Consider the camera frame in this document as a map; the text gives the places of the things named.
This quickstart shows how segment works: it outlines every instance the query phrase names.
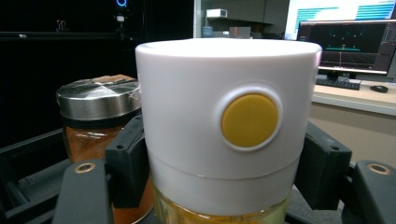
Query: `yellow liquid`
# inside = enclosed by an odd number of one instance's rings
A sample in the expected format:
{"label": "yellow liquid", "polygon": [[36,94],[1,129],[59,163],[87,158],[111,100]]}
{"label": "yellow liquid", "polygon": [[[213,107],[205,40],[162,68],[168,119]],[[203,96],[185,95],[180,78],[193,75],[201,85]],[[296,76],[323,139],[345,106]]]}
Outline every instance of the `yellow liquid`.
{"label": "yellow liquid", "polygon": [[289,198],[257,213],[219,217],[198,214],[183,208],[166,198],[157,188],[154,188],[154,208],[157,221],[161,224],[284,224]]}

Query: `glass jar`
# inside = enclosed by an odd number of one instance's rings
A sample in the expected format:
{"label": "glass jar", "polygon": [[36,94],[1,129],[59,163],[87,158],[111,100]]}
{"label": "glass jar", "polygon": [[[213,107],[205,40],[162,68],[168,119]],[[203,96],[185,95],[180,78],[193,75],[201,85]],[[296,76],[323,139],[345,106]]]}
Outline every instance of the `glass jar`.
{"label": "glass jar", "polygon": [[79,80],[56,92],[71,162],[101,160],[105,148],[140,113],[138,82],[117,75]]}

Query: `computer monitor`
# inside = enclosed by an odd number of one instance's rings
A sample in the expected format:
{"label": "computer monitor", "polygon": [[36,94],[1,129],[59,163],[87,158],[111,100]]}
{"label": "computer monitor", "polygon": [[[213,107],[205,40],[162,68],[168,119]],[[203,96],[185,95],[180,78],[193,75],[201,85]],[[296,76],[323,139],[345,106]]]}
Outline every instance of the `computer monitor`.
{"label": "computer monitor", "polygon": [[295,40],[300,21],[396,19],[396,0],[290,0],[285,39]]}
{"label": "computer monitor", "polygon": [[396,50],[396,20],[302,21],[297,40],[321,45],[320,75],[376,81],[394,77],[389,69]]}

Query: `desk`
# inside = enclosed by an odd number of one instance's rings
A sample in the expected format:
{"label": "desk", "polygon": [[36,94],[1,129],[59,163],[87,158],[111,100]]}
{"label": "desk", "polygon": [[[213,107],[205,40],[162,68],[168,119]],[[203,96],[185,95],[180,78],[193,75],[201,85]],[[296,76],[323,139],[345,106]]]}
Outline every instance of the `desk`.
{"label": "desk", "polygon": [[[372,85],[389,91],[371,91]],[[396,167],[396,85],[362,81],[359,91],[316,86],[309,120],[349,147],[353,161]]]}

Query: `silver lid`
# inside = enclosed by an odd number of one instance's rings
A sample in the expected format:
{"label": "silver lid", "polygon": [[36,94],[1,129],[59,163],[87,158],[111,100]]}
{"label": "silver lid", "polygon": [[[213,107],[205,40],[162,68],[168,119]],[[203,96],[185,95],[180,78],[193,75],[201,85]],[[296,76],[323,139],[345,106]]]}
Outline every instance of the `silver lid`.
{"label": "silver lid", "polygon": [[126,76],[83,79],[56,91],[61,115],[75,120],[120,117],[140,108],[139,84]]}

